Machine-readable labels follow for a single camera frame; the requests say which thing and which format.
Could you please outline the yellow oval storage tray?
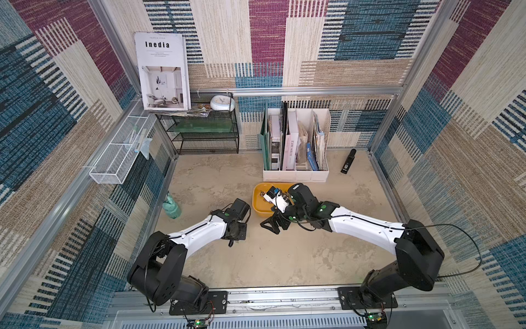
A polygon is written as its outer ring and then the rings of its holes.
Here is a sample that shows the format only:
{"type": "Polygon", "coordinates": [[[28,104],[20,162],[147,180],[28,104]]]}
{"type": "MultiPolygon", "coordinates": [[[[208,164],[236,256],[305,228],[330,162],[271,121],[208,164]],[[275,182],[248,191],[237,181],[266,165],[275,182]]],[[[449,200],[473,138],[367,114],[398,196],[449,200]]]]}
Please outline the yellow oval storage tray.
{"type": "Polygon", "coordinates": [[[272,204],[266,201],[263,195],[272,186],[282,190],[283,192],[287,192],[287,190],[292,185],[293,185],[292,183],[285,183],[285,182],[261,182],[257,184],[253,190],[252,209],[256,211],[256,213],[261,218],[270,217],[273,214],[273,211],[271,210],[272,204]]]}

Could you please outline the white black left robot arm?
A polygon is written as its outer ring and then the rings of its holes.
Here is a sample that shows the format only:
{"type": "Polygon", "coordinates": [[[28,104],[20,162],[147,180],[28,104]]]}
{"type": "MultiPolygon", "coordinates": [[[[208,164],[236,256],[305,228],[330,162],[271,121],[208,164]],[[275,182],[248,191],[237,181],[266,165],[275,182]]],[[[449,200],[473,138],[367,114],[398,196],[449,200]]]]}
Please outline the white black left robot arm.
{"type": "Polygon", "coordinates": [[[127,274],[127,282],[141,292],[150,305],[169,300],[202,311],[208,304],[209,288],[192,276],[184,276],[186,259],[216,240],[229,246],[243,241],[251,207],[241,199],[212,211],[203,221],[179,232],[157,231],[149,236],[127,274]]]}

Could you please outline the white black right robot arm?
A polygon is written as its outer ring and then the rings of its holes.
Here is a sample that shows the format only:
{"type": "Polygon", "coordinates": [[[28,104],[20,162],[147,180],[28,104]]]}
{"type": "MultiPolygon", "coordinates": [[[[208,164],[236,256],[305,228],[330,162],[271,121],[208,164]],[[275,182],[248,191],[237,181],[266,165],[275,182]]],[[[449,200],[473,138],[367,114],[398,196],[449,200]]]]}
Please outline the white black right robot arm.
{"type": "Polygon", "coordinates": [[[261,226],[275,234],[295,223],[310,232],[346,234],[395,256],[392,263],[366,275],[355,293],[363,306],[373,307],[407,287],[420,291],[434,288],[445,254],[421,222],[395,223],[368,217],[337,203],[318,200],[302,183],[287,191],[272,186],[261,196],[273,211],[261,226]]]}

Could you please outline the blue booklet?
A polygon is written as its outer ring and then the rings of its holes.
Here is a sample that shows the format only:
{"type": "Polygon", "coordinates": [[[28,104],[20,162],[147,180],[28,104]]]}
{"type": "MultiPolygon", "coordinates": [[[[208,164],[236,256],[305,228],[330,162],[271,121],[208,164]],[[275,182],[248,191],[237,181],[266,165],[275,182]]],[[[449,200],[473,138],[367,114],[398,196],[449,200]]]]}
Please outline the blue booklet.
{"type": "Polygon", "coordinates": [[[306,156],[312,171],[318,171],[319,166],[312,151],[311,143],[306,143],[306,156]]]}

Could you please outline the white pink book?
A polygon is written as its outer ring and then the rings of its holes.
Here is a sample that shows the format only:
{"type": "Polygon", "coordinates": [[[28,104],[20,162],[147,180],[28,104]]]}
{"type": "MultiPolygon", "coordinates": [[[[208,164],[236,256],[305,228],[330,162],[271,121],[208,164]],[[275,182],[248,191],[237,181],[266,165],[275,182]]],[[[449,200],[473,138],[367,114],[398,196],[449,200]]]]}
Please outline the white pink book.
{"type": "Polygon", "coordinates": [[[284,142],[283,166],[284,171],[294,171],[296,166],[297,150],[299,145],[299,125],[297,112],[287,112],[286,136],[284,142]]]}

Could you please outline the green spray bottle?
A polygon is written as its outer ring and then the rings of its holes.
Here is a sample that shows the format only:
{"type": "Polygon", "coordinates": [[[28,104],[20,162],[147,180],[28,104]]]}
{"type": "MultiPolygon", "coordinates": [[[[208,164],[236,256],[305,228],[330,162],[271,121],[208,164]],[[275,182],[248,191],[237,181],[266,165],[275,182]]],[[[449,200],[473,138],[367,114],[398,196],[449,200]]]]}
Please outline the green spray bottle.
{"type": "Polygon", "coordinates": [[[170,193],[167,193],[166,199],[162,203],[162,207],[170,219],[177,219],[182,214],[182,209],[170,193]]]}

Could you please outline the black stapler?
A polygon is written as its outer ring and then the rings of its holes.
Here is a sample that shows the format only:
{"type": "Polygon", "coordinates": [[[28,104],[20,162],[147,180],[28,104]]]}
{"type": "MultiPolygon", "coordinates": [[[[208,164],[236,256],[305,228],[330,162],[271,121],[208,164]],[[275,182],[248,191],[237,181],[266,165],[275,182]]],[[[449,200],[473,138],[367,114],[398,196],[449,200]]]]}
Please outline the black stapler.
{"type": "Polygon", "coordinates": [[[341,173],[342,174],[347,174],[349,172],[349,168],[350,166],[352,165],[355,157],[356,157],[356,152],[357,150],[356,149],[352,149],[348,156],[346,157],[346,160],[344,162],[344,165],[342,166],[342,169],[341,169],[341,173]]]}

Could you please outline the white perforated file organizer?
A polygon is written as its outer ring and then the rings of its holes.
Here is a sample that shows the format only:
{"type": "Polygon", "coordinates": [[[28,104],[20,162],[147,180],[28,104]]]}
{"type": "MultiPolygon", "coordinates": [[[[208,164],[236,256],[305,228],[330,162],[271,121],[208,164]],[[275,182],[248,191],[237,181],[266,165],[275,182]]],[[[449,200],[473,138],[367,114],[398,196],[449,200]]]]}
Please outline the white perforated file organizer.
{"type": "Polygon", "coordinates": [[[326,182],[328,109],[270,108],[260,130],[265,182],[326,182]]]}

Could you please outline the green folder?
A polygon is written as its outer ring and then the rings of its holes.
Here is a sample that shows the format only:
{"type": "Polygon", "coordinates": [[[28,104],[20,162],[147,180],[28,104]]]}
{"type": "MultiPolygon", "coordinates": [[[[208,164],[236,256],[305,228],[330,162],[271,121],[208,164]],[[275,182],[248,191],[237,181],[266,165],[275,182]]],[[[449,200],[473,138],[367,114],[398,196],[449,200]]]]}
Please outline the green folder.
{"type": "Polygon", "coordinates": [[[259,142],[263,156],[264,171],[271,169],[270,151],[268,146],[268,106],[265,107],[262,114],[262,125],[259,134],[259,142]]]}

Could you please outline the white round alarm clock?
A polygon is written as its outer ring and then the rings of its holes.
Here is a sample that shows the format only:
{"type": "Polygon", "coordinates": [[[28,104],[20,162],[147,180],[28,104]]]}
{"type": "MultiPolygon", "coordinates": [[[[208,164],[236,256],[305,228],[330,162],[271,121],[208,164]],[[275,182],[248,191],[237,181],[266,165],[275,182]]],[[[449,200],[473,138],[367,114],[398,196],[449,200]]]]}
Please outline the white round alarm clock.
{"type": "Polygon", "coordinates": [[[228,111],[231,112],[235,109],[236,103],[233,97],[228,95],[215,95],[210,100],[210,107],[214,111],[228,111]]]}

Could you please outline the white Inedia magazine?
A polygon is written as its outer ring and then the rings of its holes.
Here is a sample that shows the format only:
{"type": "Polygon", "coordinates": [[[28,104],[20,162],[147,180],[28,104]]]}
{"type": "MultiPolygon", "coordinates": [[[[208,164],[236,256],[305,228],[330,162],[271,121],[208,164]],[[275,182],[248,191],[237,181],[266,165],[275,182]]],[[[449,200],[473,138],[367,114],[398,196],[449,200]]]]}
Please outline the white Inedia magazine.
{"type": "Polygon", "coordinates": [[[147,111],[189,111],[186,39],[181,34],[134,34],[142,103],[147,111]]]}

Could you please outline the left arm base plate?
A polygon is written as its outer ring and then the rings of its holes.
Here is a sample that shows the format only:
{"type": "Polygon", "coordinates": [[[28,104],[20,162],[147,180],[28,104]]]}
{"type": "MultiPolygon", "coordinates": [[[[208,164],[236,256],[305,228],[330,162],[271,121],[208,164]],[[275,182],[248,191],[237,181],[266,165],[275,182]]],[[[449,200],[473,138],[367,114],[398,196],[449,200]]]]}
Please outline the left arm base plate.
{"type": "Polygon", "coordinates": [[[209,291],[196,302],[172,299],[169,315],[223,315],[227,312],[227,303],[227,291],[209,291]]]}

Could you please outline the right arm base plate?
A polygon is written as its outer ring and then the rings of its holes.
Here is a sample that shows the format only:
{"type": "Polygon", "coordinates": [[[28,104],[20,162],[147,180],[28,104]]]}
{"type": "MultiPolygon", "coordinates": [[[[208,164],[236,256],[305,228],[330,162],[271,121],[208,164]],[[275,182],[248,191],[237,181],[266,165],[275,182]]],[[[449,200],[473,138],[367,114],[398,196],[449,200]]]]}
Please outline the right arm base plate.
{"type": "Polygon", "coordinates": [[[395,297],[391,295],[378,297],[362,291],[360,286],[338,287],[336,290],[342,310],[397,308],[399,306],[395,297]]]}

